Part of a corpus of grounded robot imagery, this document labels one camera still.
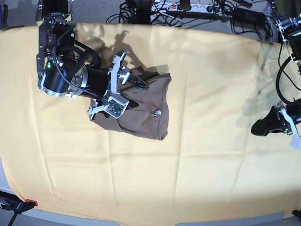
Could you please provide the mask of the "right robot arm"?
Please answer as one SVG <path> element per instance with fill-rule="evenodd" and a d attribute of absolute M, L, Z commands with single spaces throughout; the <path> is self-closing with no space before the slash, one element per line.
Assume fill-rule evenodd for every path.
<path fill-rule="evenodd" d="M 118 119 L 138 103 L 123 97 L 120 86 L 130 82 L 139 90 L 149 85 L 123 65 L 127 50 L 112 59 L 112 67 L 101 67 L 97 52 L 76 39 L 75 25 L 68 22 L 71 10 L 67 0 L 40 0 L 36 21 L 39 26 L 39 52 L 36 56 L 38 88 L 54 97 L 87 97 L 94 104 L 88 114 L 98 113 Z"/>

